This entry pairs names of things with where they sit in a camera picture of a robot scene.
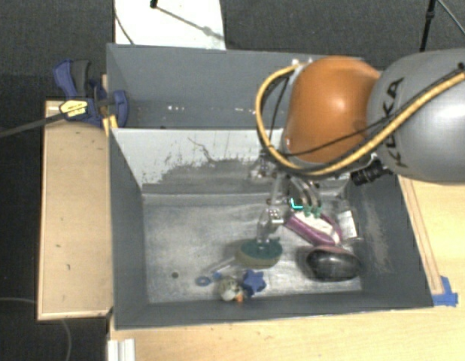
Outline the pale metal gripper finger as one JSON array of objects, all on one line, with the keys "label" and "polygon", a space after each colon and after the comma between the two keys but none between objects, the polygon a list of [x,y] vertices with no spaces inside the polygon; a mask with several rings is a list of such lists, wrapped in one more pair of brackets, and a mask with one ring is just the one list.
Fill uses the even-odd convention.
[{"label": "pale metal gripper finger", "polygon": [[269,235],[271,234],[271,221],[269,216],[261,217],[257,222],[257,236],[256,241],[258,244],[268,244]]},{"label": "pale metal gripper finger", "polygon": [[268,208],[266,210],[266,222],[269,229],[277,229],[284,225],[284,213],[280,208]]}]

